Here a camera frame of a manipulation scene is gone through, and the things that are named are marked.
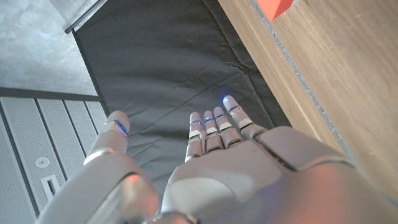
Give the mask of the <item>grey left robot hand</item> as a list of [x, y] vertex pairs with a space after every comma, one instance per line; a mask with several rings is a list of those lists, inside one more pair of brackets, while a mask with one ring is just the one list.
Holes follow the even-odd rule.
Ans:
[[396, 223], [397, 208], [347, 156], [293, 128], [255, 124], [232, 96], [190, 115], [185, 162], [163, 196], [108, 116], [83, 168], [39, 223]]

